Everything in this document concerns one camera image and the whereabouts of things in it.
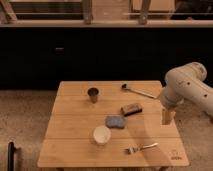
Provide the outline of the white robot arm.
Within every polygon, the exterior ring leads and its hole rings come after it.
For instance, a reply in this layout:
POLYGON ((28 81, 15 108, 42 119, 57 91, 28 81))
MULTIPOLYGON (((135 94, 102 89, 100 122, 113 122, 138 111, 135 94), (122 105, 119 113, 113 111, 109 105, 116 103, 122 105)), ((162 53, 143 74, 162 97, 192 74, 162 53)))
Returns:
POLYGON ((185 99, 199 106, 213 124, 213 87, 204 83, 205 66, 191 62, 169 70, 165 74, 166 86, 158 96, 162 109, 162 124, 169 125, 175 116, 175 108, 185 99))

